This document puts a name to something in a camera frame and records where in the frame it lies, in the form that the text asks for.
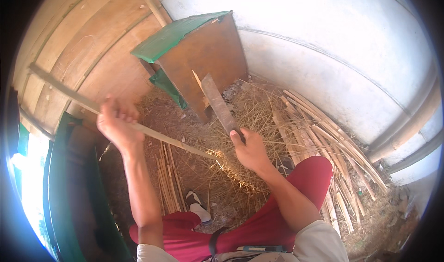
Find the forearm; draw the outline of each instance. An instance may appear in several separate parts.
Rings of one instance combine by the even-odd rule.
[[[145,229],[149,233],[154,233],[155,237],[158,237],[159,232],[162,236],[160,204],[147,170],[142,143],[137,143],[134,147],[123,151],[122,157],[131,212],[139,227],[139,234],[141,229]]]
[[[294,232],[299,232],[312,222],[321,219],[314,204],[288,182],[271,163],[265,170],[261,170],[259,176],[267,182],[283,218]]]

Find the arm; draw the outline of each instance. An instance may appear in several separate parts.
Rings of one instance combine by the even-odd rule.
[[[242,165],[256,172],[260,178],[267,182],[279,210],[290,228],[294,232],[299,232],[312,222],[321,219],[314,204],[272,165],[267,157],[262,137],[246,128],[241,128],[241,132],[244,134],[246,144],[242,143],[236,131],[230,133],[237,158]]]
[[[143,153],[145,135],[131,126],[137,122],[139,112],[134,105],[112,96],[105,99],[100,112],[97,128],[122,154],[131,212],[139,227],[139,244],[163,248],[160,204]]]

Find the leg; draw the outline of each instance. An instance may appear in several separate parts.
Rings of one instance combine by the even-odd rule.
[[[163,216],[163,243],[165,251],[179,261],[203,261],[210,255],[208,243],[211,234],[191,231],[201,219],[193,212],[176,212]],[[130,228],[130,236],[138,243],[138,228]]]
[[[314,205],[321,208],[330,185],[332,165],[328,159],[312,156],[300,162],[287,180],[302,192]],[[240,246],[283,245],[291,251],[296,234],[282,217],[273,195],[267,203],[244,224],[222,234],[217,242],[217,252],[235,251]]]

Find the plywood wall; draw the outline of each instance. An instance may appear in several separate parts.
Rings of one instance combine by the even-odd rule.
[[[160,2],[154,2],[171,22]],[[52,134],[63,111],[95,120],[29,74],[31,62],[93,101],[113,93],[137,102],[151,89],[150,75],[130,51],[160,28],[143,0],[44,0],[16,60],[13,85],[20,105]]]

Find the concrete wall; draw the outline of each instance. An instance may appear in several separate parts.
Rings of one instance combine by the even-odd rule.
[[[173,20],[234,10],[249,71],[301,93],[363,143],[377,144],[392,124],[407,121],[436,76],[425,35],[405,0],[161,3]],[[386,162],[402,160],[434,137],[442,116],[440,107]]]

